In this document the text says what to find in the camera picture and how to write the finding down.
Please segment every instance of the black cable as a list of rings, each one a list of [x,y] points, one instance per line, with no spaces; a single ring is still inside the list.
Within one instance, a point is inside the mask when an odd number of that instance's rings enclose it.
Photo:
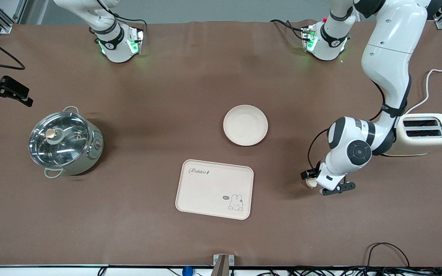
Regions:
[[[407,273],[416,274],[416,275],[441,276],[440,274],[435,274],[435,272],[433,272],[433,274],[429,274],[429,273],[422,273],[422,272],[419,272],[419,271],[414,271],[413,269],[400,269],[400,268],[396,268],[396,269],[398,269],[399,271],[402,271],[404,273],[407,272]]]
[[[105,7],[105,6],[102,4],[102,2],[100,2],[100,0],[97,0],[97,2],[98,2],[98,4],[100,4],[100,6],[101,6],[105,11],[107,11],[109,14],[112,14],[115,18],[122,19],[122,20],[125,20],[125,21],[142,21],[142,22],[144,23],[144,27],[148,26],[148,23],[146,23],[146,21],[144,21],[144,20],[142,20],[142,19],[129,19],[129,18],[122,17],[122,16],[120,16],[119,14],[114,13],[114,12],[112,12],[111,10],[109,10],[108,7]]]
[[[304,41],[309,41],[309,39],[307,39],[307,38],[302,38],[301,36],[299,36],[299,35],[296,33],[296,31],[301,31],[301,28],[295,28],[295,27],[293,27],[293,26],[291,25],[291,22],[289,22],[289,20],[287,20],[286,23],[284,23],[283,21],[280,21],[279,19],[272,19],[272,20],[269,21],[269,22],[281,23],[281,24],[283,24],[286,28],[290,28],[291,31],[293,31],[293,34],[296,35],[296,37],[298,37],[299,39],[304,40]]]
[[[291,28],[291,29],[293,29],[293,30],[301,31],[301,29],[295,28],[295,27],[293,27],[293,26],[289,26],[288,24],[284,23],[283,21],[281,21],[281,20],[279,20],[279,19],[272,19],[272,20],[269,21],[269,22],[281,23],[281,24],[283,24],[286,28]]]
[[[379,85],[376,82],[373,82],[376,87],[378,88],[379,92],[381,93],[381,99],[382,99],[382,105],[384,105],[384,93],[383,90],[381,90],[381,87],[379,87]],[[374,117],[372,117],[369,121],[372,121],[374,119],[376,119],[380,114],[381,114],[381,108],[379,109],[378,113],[376,115],[374,115]]]
[[[332,271],[330,271],[330,270],[328,270],[328,269],[326,269],[326,268],[319,267],[318,269],[319,269],[320,271],[326,271],[326,272],[330,273],[330,276],[335,276],[335,274],[334,274]]]
[[[311,271],[305,271],[305,274],[303,272],[300,273],[300,276],[307,276],[308,274],[312,273]]]
[[[12,58],[14,61],[16,61],[16,62],[20,65],[20,67],[15,67],[15,66],[10,66],[10,65],[0,64],[0,67],[2,67],[2,68],[8,68],[8,69],[14,69],[14,70],[24,70],[24,69],[25,69],[25,65],[23,65],[23,63],[21,63],[21,62],[20,62],[16,57],[14,57],[12,54],[8,53],[7,50],[3,49],[1,46],[0,46],[0,50],[1,50],[3,53],[7,54],[10,58]]]
[[[257,276],[265,276],[265,275],[267,275],[267,276],[280,276],[273,269],[269,270],[269,272],[261,273]]]
[[[296,33],[296,31],[294,30],[295,28],[293,28],[293,26],[291,25],[291,22],[289,22],[289,20],[287,20],[286,23],[289,25],[289,28],[291,28],[291,31],[293,31],[293,34],[296,35],[296,37],[298,37],[299,39],[304,40],[304,41],[310,41],[308,38],[302,38],[301,36],[299,36]]]
[[[313,141],[312,141],[312,143],[310,144],[310,147],[308,148],[308,155],[307,155],[307,157],[308,157],[308,163],[310,164],[310,167],[312,168],[312,170],[313,170],[313,172],[316,174],[316,170],[315,170],[315,168],[313,167],[313,164],[312,164],[312,161],[310,161],[310,152],[312,151],[312,146],[313,146],[313,144],[314,144],[314,142],[317,140],[317,138],[322,134],[322,133],[324,133],[325,131],[328,131],[328,129],[324,129],[324,130],[322,130],[322,131],[320,131],[320,133],[318,133],[314,138],[313,138]]]
[[[324,270],[327,271],[328,273],[330,273],[331,276],[335,276],[335,274],[333,274],[330,270],[324,269],[322,267],[310,267],[309,269],[311,269],[312,272],[317,274],[318,276],[327,276],[325,274]]]
[[[296,270],[288,269],[288,276],[301,276],[301,273],[298,273]]]
[[[101,267],[98,271],[97,276],[103,276],[103,274],[105,274],[105,271],[107,271],[107,267]]]
[[[369,270],[369,264],[370,264],[370,262],[371,262],[371,254],[373,253],[373,250],[374,250],[374,248],[376,247],[376,246],[380,246],[380,245],[387,245],[387,246],[392,246],[392,247],[394,247],[394,248],[396,248],[398,251],[400,251],[400,253],[402,253],[402,255],[405,257],[405,260],[407,261],[407,267],[409,268],[410,267],[410,262],[409,262],[409,259],[407,258],[407,255],[405,255],[405,253],[400,249],[400,248],[398,248],[398,246],[395,246],[395,245],[393,245],[393,244],[391,244],[391,243],[376,243],[374,246],[372,246],[371,247],[371,249],[369,250],[369,255],[368,255],[368,262],[367,262],[367,264],[366,264],[366,267],[365,267],[365,269],[364,269],[364,275],[368,275],[368,270]]]
[[[355,269],[358,269],[358,268],[361,268],[361,267],[358,267],[358,266],[350,267],[350,268],[344,270],[344,272],[342,272],[342,274],[340,276],[347,276],[347,273],[349,271],[352,271],[352,270],[355,270]]]
[[[365,273],[364,271],[365,271],[365,269],[359,270],[359,272],[356,274],[356,276],[368,276],[368,274]]]
[[[177,275],[177,276],[181,276],[180,274],[178,274],[177,272],[173,271],[171,268],[167,268],[168,270],[170,270],[173,274]]]
[[[428,274],[428,275],[430,275],[430,276],[442,276],[442,271],[439,271],[440,268],[428,268],[428,267],[424,267],[424,268],[414,268],[414,269],[419,269],[420,271],[428,271],[428,272],[431,272],[431,274],[424,273],[424,274]]]

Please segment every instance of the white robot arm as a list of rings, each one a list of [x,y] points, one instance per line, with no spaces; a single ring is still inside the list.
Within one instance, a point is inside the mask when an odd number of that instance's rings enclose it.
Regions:
[[[365,166],[372,155],[381,155],[391,148],[395,123],[407,105],[411,85],[409,60],[421,37],[428,4],[429,0],[354,0],[355,9],[366,17],[376,15],[376,27],[364,50],[361,66],[384,91],[385,102],[376,123],[341,117],[330,126],[327,131],[330,152],[321,160],[316,178],[322,187],[334,190],[346,174]],[[347,3],[342,5],[341,14],[346,7]],[[330,28],[327,30],[328,23],[321,29],[331,33]],[[342,30],[347,28],[343,22],[340,26]],[[313,54],[324,52],[317,49],[325,46],[323,42],[327,41],[317,42]]]
[[[330,13],[326,21],[309,26],[304,49],[323,61],[331,61],[344,50],[349,30],[356,21],[353,0],[327,0]]]
[[[99,39],[102,53],[110,61],[125,62],[140,52],[143,31],[126,23],[118,23],[117,19],[103,8],[115,7],[119,5],[120,0],[54,0],[54,2],[90,25]]]

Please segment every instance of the brown table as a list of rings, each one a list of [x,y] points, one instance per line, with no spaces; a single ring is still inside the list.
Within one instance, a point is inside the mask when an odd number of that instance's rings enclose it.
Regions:
[[[373,28],[357,23],[346,51],[323,62],[273,23],[151,25],[144,55],[114,64],[87,26],[14,26],[0,45],[27,69],[0,69],[0,77],[28,86],[35,103],[0,101],[0,264],[204,264],[231,253],[238,265],[362,265],[370,244],[388,241],[413,266],[442,266],[442,149],[373,157],[349,175],[356,190],[342,195],[300,182],[316,133],[340,116],[379,110],[361,70]],[[442,31],[428,23],[410,62],[410,106],[424,97],[431,68],[442,69]],[[430,88],[417,112],[442,112],[442,74]],[[235,146],[223,134],[224,115],[240,104],[267,115],[259,145]],[[67,105],[102,130],[104,153],[89,173],[47,179],[28,155],[28,136]],[[321,138],[312,158],[326,152]],[[177,211],[186,159],[253,168],[250,217]],[[375,253],[374,265],[404,265],[393,250]]]

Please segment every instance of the stainless steel pot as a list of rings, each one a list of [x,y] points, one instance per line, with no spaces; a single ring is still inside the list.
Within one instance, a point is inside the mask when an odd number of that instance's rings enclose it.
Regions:
[[[32,160],[44,167],[48,178],[79,174],[90,169],[102,155],[102,133],[79,115],[78,108],[70,106],[45,117],[33,128],[28,151]]]

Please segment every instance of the white cable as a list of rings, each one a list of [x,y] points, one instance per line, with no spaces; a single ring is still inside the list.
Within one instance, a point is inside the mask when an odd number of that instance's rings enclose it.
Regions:
[[[424,100],[422,100],[422,102],[414,105],[409,110],[407,110],[407,112],[405,112],[405,114],[409,114],[409,112],[411,112],[414,108],[418,107],[419,105],[422,105],[423,103],[425,103],[429,99],[429,76],[431,75],[432,72],[442,72],[442,70],[432,69],[429,71],[429,73],[427,74],[427,77],[426,77],[426,98]]]

